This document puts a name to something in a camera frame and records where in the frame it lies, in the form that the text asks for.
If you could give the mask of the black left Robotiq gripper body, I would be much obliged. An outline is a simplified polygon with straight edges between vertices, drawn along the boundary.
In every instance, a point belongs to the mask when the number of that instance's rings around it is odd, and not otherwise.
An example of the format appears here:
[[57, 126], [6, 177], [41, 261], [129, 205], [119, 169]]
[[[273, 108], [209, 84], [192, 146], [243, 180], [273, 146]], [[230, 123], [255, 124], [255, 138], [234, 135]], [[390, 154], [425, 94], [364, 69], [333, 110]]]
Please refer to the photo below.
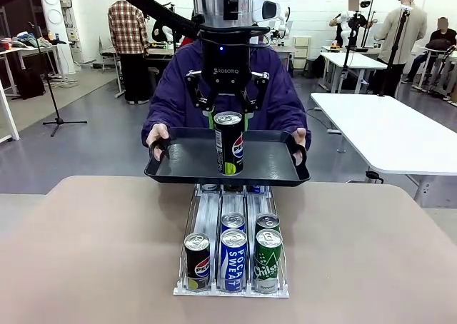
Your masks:
[[244, 91], [251, 79], [249, 27], [210, 28], [199, 32], [203, 65], [201, 76], [215, 94]]

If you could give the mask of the person's right hand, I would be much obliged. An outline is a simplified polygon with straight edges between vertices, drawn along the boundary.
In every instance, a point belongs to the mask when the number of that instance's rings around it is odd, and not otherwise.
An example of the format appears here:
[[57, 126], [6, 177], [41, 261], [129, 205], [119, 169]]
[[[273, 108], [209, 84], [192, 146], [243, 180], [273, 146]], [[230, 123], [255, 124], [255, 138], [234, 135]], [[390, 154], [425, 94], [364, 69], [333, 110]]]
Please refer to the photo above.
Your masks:
[[152, 126], [147, 138], [146, 145], [150, 148], [159, 139], [169, 139], [168, 128], [163, 123], [156, 123]]

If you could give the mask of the person's left hand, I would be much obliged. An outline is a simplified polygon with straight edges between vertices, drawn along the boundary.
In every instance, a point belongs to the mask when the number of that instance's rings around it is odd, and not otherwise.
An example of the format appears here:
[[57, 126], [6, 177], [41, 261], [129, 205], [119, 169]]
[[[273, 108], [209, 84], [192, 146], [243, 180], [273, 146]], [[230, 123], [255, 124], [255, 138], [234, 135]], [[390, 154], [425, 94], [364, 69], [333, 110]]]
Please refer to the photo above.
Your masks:
[[305, 128], [297, 128], [293, 133], [292, 136], [296, 142], [296, 144], [306, 147], [306, 129]]

